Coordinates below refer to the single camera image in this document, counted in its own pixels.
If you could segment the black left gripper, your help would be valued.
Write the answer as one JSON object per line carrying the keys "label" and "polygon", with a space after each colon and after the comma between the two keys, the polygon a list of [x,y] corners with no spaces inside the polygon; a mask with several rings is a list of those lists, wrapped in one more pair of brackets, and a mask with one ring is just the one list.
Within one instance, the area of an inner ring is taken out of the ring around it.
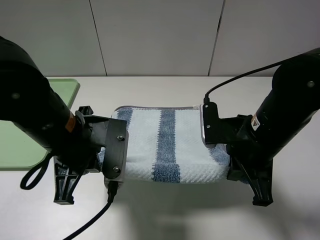
{"label": "black left gripper", "polygon": [[99,157],[106,146],[109,119],[96,116],[90,106],[80,106],[75,112],[77,125],[73,138],[62,154],[54,157],[55,195],[53,202],[73,205],[73,192],[80,175],[102,171],[103,158]]}

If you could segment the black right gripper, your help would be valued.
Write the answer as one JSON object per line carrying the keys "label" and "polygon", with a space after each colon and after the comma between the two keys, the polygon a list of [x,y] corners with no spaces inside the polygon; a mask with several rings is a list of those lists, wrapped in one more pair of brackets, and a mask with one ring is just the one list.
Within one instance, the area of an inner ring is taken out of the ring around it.
{"label": "black right gripper", "polygon": [[247,180],[254,206],[273,203],[272,178],[275,144],[254,134],[251,115],[218,118],[221,137],[230,156],[228,180]]}

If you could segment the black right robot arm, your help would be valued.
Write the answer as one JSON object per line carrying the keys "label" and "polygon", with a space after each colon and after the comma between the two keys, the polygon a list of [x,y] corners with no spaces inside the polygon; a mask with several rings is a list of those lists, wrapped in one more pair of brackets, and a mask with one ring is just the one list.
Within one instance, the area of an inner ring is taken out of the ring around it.
{"label": "black right robot arm", "polygon": [[320,50],[315,48],[282,63],[272,89],[254,115],[245,118],[227,143],[227,179],[247,181],[253,205],[273,203],[273,158],[311,121],[320,109]]}

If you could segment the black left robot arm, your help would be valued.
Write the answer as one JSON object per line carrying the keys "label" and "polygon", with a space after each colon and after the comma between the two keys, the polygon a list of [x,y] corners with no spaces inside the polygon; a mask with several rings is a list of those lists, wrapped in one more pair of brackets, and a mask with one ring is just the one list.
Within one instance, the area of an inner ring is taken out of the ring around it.
{"label": "black left robot arm", "polygon": [[95,116],[90,107],[71,112],[28,53],[5,38],[0,40],[0,118],[48,152],[23,177],[23,190],[33,189],[55,158],[54,201],[72,205],[81,176],[101,170],[98,152],[105,144],[108,119]]}

